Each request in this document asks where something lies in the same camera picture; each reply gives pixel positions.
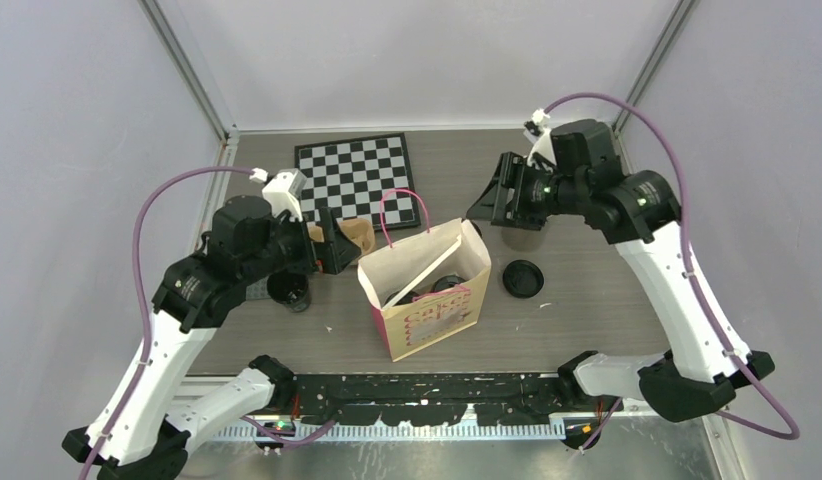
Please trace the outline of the white paper straw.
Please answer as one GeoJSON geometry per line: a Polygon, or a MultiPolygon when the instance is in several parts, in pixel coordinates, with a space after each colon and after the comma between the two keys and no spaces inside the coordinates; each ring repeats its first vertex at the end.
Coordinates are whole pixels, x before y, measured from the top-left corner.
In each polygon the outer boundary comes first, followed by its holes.
{"type": "Polygon", "coordinates": [[[432,275],[453,256],[461,245],[460,234],[447,234],[435,238],[431,233],[427,233],[419,238],[413,238],[411,243],[404,245],[399,251],[391,246],[389,263],[392,268],[391,280],[396,280],[397,285],[395,289],[384,295],[382,309],[399,306],[395,304],[396,299],[390,300],[395,292],[403,296],[414,290],[419,297],[425,295],[430,289],[430,284],[433,283],[432,275]]]}

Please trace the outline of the stack of black lids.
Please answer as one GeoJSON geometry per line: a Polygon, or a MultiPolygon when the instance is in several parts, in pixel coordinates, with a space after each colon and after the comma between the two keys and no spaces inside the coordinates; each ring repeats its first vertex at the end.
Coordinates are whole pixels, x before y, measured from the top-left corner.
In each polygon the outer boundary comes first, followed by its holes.
{"type": "Polygon", "coordinates": [[[528,260],[514,260],[503,270],[502,283],[506,292],[519,299],[537,295],[545,285],[541,269],[528,260]]]}

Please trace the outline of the pink paper bag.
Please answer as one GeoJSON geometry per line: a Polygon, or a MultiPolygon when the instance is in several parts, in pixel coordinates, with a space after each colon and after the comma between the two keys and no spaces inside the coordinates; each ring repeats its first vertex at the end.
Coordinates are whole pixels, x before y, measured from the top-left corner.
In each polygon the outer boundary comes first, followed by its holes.
{"type": "Polygon", "coordinates": [[[455,218],[358,260],[357,278],[374,324],[398,362],[477,324],[492,270],[479,230],[455,218]]]}

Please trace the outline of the black coffee cup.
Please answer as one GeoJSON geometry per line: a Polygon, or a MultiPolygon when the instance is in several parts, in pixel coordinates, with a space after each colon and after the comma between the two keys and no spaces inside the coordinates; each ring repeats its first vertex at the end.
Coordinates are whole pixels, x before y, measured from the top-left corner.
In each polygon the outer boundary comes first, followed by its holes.
{"type": "Polygon", "coordinates": [[[436,280],[431,289],[431,294],[440,294],[444,292],[470,292],[466,286],[466,280],[459,275],[446,275],[436,280]]]}
{"type": "Polygon", "coordinates": [[[413,303],[413,302],[414,302],[414,300],[415,300],[417,297],[419,297],[419,294],[418,294],[416,291],[411,290],[411,291],[409,291],[409,292],[405,293],[403,296],[399,296],[399,293],[398,293],[398,292],[395,292],[395,293],[394,293],[394,294],[390,297],[390,300],[394,300],[394,299],[396,299],[396,302],[395,302],[395,304],[396,304],[396,305],[407,305],[407,304],[411,304],[411,303],[413,303]]]}
{"type": "Polygon", "coordinates": [[[309,278],[304,274],[281,271],[266,281],[269,297],[293,313],[301,313],[311,305],[309,278]]]}

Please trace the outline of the black plastic cup lid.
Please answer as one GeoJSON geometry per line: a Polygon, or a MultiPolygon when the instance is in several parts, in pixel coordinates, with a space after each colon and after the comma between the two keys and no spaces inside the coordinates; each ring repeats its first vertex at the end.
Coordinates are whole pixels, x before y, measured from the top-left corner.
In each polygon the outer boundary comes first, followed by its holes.
{"type": "Polygon", "coordinates": [[[478,235],[480,238],[483,238],[483,234],[482,234],[482,231],[481,231],[480,226],[479,226],[476,222],[474,222],[474,221],[472,221],[472,220],[469,220],[469,221],[470,221],[471,226],[472,226],[472,227],[475,229],[475,231],[477,232],[477,235],[478,235]]]}

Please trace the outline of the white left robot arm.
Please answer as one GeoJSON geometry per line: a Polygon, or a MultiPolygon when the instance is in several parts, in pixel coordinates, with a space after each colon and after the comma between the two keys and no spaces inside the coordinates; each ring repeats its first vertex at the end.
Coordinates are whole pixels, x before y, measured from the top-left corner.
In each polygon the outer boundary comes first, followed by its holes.
{"type": "Polygon", "coordinates": [[[321,211],[319,224],[323,238],[316,242],[305,223],[256,196],[218,209],[204,249],[166,270],[134,366],[99,417],[66,434],[63,449],[98,466],[103,479],[172,479],[229,423],[263,408],[285,412],[297,394],[295,376],[267,355],[190,405],[177,407],[173,398],[250,285],[278,273],[338,274],[360,256],[330,209],[321,211]]]}

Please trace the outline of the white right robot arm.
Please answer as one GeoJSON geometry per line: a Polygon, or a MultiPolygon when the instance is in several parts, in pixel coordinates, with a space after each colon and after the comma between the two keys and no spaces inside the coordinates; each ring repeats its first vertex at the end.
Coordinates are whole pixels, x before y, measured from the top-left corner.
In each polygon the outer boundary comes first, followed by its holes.
{"type": "Polygon", "coordinates": [[[707,283],[691,286],[694,259],[681,248],[681,206],[668,181],[623,170],[608,125],[583,119],[556,128],[529,126],[528,155],[505,152],[467,218],[539,231],[554,215],[581,217],[600,231],[634,272],[669,342],[667,351],[609,356],[586,351],[558,369],[558,397],[583,410],[597,397],[643,400],[681,422],[715,413],[775,364],[732,329],[718,305],[704,309],[707,283]]]}

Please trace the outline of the brown cardboard cup carrier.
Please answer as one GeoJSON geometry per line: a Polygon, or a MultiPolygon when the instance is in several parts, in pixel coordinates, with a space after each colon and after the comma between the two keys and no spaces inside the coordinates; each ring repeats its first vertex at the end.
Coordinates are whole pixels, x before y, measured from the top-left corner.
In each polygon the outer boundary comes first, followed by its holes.
{"type": "Polygon", "coordinates": [[[372,223],[365,218],[351,218],[339,222],[344,235],[361,249],[361,255],[351,265],[356,266],[362,256],[369,255],[377,249],[375,231],[372,223]]]}

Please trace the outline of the cup of white paper straws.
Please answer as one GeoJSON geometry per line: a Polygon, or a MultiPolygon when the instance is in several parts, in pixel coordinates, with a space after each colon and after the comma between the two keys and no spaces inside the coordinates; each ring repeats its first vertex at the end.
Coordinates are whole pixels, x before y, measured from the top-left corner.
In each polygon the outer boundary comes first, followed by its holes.
{"type": "Polygon", "coordinates": [[[503,228],[501,238],[506,247],[516,252],[530,253],[538,251],[545,243],[548,229],[525,230],[518,228],[503,228]]]}

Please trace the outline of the black white chessboard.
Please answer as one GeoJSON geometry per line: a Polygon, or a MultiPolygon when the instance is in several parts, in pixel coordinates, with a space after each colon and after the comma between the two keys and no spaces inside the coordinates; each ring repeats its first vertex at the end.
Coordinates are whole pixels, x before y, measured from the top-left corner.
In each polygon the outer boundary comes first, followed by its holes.
{"type": "Polygon", "coordinates": [[[306,177],[300,205],[309,221],[328,208],[338,219],[363,218],[376,229],[421,225],[415,198],[399,193],[380,204],[389,190],[415,188],[403,133],[299,145],[294,161],[306,177]]]}

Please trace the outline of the grey building baseplate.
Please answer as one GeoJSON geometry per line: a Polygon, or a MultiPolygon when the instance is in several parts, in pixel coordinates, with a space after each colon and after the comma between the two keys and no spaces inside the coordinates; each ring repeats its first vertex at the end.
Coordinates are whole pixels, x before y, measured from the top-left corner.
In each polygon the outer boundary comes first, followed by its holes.
{"type": "Polygon", "coordinates": [[[246,299],[249,301],[270,299],[267,290],[267,280],[268,278],[265,277],[249,285],[246,290],[246,299]]]}

